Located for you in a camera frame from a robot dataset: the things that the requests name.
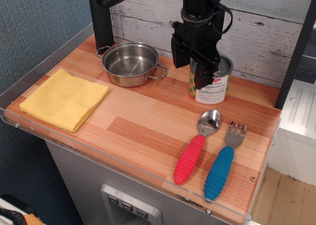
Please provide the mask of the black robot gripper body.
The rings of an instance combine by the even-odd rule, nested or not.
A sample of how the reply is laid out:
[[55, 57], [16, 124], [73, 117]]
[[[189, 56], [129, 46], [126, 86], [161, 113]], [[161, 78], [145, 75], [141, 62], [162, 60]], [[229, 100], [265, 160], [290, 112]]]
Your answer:
[[175, 37], [190, 55], [200, 62], [220, 58], [217, 42], [223, 34], [225, 11], [221, 0], [182, 0], [182, 22], [172, 24]]

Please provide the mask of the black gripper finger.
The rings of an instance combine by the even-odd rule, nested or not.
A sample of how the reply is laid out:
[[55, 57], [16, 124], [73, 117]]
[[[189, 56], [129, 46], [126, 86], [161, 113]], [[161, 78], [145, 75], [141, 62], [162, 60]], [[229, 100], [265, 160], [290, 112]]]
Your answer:
[[190, 55], [187, 53], [186, 48], [175, 37], [171, 39], [171, 50], [173, 63], [176, 68], [186, 66], [190, 63]]
[[215, 78], [218, 77], [220, 70], [220, 58], [215, 58], [215, 61], [200, 62], [194, 60], [196, 63], [195, 69], [195, 84], [196, 89], [200, 90], [207, 85], [211, 85]]

